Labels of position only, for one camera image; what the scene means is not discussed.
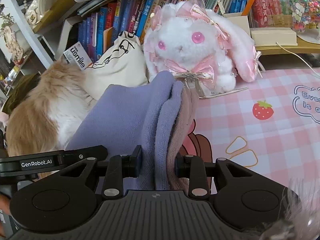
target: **strawberry leaf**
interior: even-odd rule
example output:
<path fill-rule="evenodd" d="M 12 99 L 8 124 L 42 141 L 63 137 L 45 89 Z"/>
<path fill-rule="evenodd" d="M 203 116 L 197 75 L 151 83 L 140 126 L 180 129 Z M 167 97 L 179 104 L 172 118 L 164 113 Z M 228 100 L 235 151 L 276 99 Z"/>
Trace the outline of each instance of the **strawberry leaf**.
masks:
<path fill-rule="evenodd" d="M 259 104 L 260 107 L 264 107 L 265 109 L 268 109 L 268 108 L 272 107 L 272 105 L 266 103 L 265 100 L 263 102 L 262 101 L 258 101 L 258 104 Z"/>

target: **orange pen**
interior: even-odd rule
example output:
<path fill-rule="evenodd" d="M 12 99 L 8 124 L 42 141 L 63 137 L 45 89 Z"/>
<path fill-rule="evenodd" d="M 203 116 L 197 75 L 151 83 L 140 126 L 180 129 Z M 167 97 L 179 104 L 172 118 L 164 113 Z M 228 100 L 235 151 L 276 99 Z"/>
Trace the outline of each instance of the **orange pen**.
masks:
<path fill-rule="evenodd" d="M 254 3 L 254 0 L 248 0 L 247 5 L 245 6 L 241 16 L 247 16 L 249 11 Z"/>

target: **olive green cloth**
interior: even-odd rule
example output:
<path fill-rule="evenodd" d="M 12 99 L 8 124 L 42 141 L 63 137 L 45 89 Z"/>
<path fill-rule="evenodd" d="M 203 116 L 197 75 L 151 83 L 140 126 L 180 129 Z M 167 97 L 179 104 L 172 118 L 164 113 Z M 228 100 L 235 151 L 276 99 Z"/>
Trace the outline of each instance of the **olive green cloth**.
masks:
<path fill-rule="evenodd" d="M 21 77 L 12 94 L 8 97 L 4 106 L 2 108 L 2 112 L 10 115 L 12 111 L 20 104 L 27 96 L 27 94 L 33 90 L 40 80 L 40 74 L 30 74 Z"/>

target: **desk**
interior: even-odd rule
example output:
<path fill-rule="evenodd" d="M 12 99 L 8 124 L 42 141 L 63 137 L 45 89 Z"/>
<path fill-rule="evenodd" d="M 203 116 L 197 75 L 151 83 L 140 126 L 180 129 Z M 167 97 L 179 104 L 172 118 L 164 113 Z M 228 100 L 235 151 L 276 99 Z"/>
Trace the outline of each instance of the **desk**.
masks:
<path fill-rule="evenodd" d="M 320 44 L 314 44 L 302 40 L 297 37 L 298 46 L 283 46 L 285 49 L 296 53 L 296 54 L 311 54 L 320 53 Z M 288 54 L 285 50 L 277 46 L 258 46 L 256 50 L 262 52 L 262 55 L 277 55 L 277 54 Z"/>

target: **white cable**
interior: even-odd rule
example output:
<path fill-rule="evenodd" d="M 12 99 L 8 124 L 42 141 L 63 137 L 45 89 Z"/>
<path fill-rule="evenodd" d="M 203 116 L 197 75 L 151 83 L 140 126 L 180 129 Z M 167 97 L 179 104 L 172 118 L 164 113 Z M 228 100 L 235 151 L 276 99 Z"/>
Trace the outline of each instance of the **white cable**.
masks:
<path fill-rule="evenodd" d="M 287 49 L 285 49 L 284 47 L 282 47 L 278 42 L 276 42 L 278 44 L 278 46 L 280 46 L 281 49 L 285 50 L 286 52 L 289 52 L 290 54 L 293 54 L 295 56 L 297 56 L 299 59 L 301 59 L 319 78 L 320 78 L 320 75 L 302 58 L 300 57 L 299 55 L 291 52 L 291 51 L 288 51 Z"/>

